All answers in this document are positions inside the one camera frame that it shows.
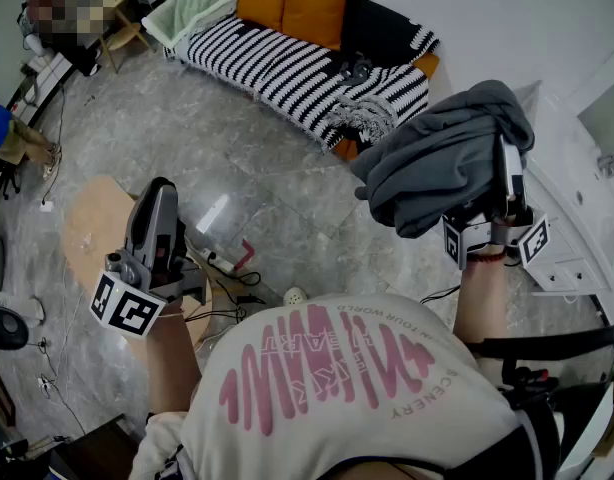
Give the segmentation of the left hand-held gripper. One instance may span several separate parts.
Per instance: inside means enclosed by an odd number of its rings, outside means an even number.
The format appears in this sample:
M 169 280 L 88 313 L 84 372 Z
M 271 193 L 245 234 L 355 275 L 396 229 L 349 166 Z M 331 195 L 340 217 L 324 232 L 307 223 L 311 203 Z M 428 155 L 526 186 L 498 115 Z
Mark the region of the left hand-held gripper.
M 130 213 L 124 248 L 105 257 L 90 310 L 99 323 L 144 338 L 164 308 L 185 296 L 206 303 L 207 275 L 186 258 L 178 193 L 165 177 L 145 187 Z

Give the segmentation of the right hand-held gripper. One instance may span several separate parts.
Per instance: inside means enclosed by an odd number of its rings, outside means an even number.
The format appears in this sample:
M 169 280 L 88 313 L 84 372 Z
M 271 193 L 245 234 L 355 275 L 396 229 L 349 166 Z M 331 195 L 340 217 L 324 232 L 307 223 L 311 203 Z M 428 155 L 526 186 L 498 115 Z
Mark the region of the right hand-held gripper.
M 499 173 L 506 199 L 525 203 L 524 167 L 519 149 L 504 135 L 498 138 Z M 528 266 L 550 240 L 547 215 L 526 205 L 516 214 L 513 223 L 502 217 L 486 217 L 481 213 L 471 220 L 466 213 L 442 216 L 445 251 L 460 270 L 465 270 L 470 258 L 488 245 L 503 246 L 521 264 Z

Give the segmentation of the grey cloth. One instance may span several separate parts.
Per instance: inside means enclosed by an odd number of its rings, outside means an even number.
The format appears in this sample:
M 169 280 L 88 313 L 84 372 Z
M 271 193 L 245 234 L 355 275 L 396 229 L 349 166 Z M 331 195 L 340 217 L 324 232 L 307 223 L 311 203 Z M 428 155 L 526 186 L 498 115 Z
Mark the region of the grey cloth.
M 515 93 L 486 80 L 411 118 L 349 167 L 355 191 L 373 219 L 402 238 L 416 239 L 441 216 L 466 205 L 492 213 L 502 208 L 498 141 L 521 155 L 535 135 Z

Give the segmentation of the orange sofa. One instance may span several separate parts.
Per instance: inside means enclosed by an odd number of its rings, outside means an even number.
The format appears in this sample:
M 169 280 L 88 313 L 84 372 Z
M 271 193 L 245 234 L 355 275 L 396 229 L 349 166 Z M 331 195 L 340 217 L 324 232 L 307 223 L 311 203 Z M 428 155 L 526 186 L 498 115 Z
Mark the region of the orange sofa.
M 434 71 L 436 70 L 438 63 L 439 63 L 439 59 L 436 56 L 435 51 L 434 51 L 433 53 L 426 53 L 421 58 L 414 61 L 412 64 L 414 64 L 416 67 L 418 67 L 424 72 L 424 74 L 428 78 L 428 84 L 429 84 L 429 80 L 431 76 L 433 75 Z M 356 141 L 345 139 L 341 141 L 334 149 L 330 151 L 337 154 L 341 158 L 347 161 L 350 161 L 356 158 L 358 154 L 364 150 L 360 150 L 358 148 L 358 144 Z

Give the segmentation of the person's left forearm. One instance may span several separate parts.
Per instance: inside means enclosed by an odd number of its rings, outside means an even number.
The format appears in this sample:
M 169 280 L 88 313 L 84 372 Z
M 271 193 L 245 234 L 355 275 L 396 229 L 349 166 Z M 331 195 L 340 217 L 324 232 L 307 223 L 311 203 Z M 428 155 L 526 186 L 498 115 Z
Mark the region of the person's left forearm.
M 146 337 L 151 411 L 188 411 L 201 372 L 181 310 L 182 300 L 167 304 Z

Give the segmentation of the person's right forearm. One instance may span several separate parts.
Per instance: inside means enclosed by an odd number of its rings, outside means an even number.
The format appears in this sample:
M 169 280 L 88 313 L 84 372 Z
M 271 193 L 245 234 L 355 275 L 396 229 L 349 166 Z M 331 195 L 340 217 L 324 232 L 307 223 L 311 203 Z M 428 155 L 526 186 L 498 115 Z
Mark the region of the person's right forearm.
M 462 271 L 454 334 L 465 344 L 507 334 L 506 253 L 488 247 L 472 255 Z

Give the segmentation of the white power strip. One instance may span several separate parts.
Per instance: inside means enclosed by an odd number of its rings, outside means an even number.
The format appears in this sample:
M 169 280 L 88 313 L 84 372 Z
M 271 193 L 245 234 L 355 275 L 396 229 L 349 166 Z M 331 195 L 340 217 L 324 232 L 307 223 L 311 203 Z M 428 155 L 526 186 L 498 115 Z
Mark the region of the white power strip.
M 234 273 L 234 265 L 232 263 L 208 248 L 201 250 L 200 257 L 208 265 L 223 272 L 224 274 L 231 275 Z

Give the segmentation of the white cabinet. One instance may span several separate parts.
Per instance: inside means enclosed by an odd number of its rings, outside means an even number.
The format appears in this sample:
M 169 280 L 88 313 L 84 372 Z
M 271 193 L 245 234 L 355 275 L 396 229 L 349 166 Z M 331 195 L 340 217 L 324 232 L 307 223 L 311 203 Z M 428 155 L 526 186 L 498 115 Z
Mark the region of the white cabinet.
M 547 216 L 549 243 L 528 272 L 546 292 L 614 292 L 614 178 L 570 106 L 538 78 L 515 93 L 535 133 L 529 203 Z

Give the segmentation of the black white patterned cloth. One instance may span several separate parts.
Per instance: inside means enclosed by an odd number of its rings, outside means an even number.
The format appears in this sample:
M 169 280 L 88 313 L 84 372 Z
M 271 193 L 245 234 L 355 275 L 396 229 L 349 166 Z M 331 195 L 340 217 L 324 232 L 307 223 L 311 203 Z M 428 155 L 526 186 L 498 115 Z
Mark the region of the black white patterned cloth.
M 398 115 L 383 97 L 366 95 L 352 99 L 340 95 L 327 119 L 330 126 L 355 130 L 362 142 L 373 145 L 396 128 Z

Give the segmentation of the black office chair base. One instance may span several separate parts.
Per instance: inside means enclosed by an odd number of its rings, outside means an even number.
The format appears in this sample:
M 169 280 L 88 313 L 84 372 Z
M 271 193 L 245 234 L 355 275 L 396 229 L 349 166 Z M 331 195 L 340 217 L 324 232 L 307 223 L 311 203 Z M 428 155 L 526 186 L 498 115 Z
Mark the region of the black office chair base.
M 29 328 L 16 312 L 0 307 L 0 350 L 19 350 L 28 344 Z

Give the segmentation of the white low shelf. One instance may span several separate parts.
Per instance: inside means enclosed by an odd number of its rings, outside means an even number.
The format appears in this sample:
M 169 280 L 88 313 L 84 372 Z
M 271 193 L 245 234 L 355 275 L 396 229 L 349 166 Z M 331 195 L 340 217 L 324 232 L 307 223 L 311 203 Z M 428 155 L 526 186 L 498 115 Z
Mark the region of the white low shelf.
M 31 86 L 25 94 L 25 100 L 38 106 L 72 69 L 72 64 L 60 53 L 52 59 L 49 56 L 32 58 L 26 66 L 31 69 Z

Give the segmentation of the striped black white blanket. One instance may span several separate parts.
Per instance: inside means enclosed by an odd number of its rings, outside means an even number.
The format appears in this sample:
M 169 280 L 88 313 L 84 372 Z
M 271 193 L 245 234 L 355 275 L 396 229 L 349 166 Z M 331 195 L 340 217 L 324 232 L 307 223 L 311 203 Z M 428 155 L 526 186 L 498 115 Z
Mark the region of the striped black white blanket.
M 396 128 L 429 102 L 428 78 L 414 64 L 373 66 L 361 54 L 346 55 L 235 16 L 165 48 L 163 55 L 251 94 L 328 150 L 345 139 L 360 150 L 372 146 L 355 130 L 329 125 L 340 95 L 385 98 L 398 115 Z

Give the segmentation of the black cushion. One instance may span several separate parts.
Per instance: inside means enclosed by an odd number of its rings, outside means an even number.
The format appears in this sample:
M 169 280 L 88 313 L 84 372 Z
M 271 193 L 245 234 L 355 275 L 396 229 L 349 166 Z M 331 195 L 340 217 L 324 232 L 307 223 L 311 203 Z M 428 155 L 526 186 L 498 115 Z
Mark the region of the black cushion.
M 414 23 L 370 0 L 346 0 L 340 51 L 361 54 L 373 66 L 412 64 L 433 53 L 440 40 L 429 28 Z

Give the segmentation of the round wooden side table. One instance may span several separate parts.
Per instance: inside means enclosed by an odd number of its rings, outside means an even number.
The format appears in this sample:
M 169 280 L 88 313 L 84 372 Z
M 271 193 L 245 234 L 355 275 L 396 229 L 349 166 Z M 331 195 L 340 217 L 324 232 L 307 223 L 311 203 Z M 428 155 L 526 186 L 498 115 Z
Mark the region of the round wooden side table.
M 111 13 L 113 19 L 118 19 L 122 23 L 122 27 L 118 31 L 113 32 L 108 39 L 105 39 L 102 35 L 99 36 L 102 53 L 109 61 L 109 65 L 115 74 L 118 73 L 118 66 L 114 61 L 112 53 L 127 46 L 133 39 L 138 39 L 146 48 L 151 51 L 154 50 L 142 33 L 141 24 L 138 22 L 131 22 L 123 13 L 121 6 L 125 1 L 126 0 L 102 0 L 106 15 Z

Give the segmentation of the black belt device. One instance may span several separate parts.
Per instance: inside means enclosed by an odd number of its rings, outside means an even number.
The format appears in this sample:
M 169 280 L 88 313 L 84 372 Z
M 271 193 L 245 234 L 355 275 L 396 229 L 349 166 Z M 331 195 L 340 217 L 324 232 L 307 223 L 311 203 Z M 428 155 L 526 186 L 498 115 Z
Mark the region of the black belt device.
M 505 386 L 521 393 L 553 392 L 559 387 L 559 380 L 545 368 L 532 370 L 526 366 L 503 366 L 502 381 Z

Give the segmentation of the green fleece blanket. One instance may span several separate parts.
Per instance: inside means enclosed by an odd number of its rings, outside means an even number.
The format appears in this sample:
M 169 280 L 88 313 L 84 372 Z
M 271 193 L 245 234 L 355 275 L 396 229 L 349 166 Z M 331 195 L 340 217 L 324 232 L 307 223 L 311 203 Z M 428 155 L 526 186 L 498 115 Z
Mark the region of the green fleece blanket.
M 141 23 L 145 30 L 168 49 L 196 30 L 204 30 L 231 15 L 236 0 L 166 0 Z

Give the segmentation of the dark wooden cabinet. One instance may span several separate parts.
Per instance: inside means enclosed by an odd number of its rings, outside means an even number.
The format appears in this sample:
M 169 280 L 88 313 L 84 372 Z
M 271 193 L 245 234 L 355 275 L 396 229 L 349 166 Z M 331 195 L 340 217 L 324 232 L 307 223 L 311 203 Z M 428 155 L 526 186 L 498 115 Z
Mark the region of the dark wooden cabinet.
M 48 469 L 53 480 L 128 480 L 138 441 L 124 414 L 50 452 Z

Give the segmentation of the person's white printed shirt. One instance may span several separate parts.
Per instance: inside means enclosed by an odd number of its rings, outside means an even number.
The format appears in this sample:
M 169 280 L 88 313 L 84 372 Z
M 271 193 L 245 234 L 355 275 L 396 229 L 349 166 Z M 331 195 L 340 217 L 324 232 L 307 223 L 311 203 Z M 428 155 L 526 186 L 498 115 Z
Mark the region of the person's white printed shirt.
M 188 409 L 151 417 L 130 480 L 318 480 L 353 461 L 457 468 L 520 421 L 430 309 L 393 294 L 261 311 Z

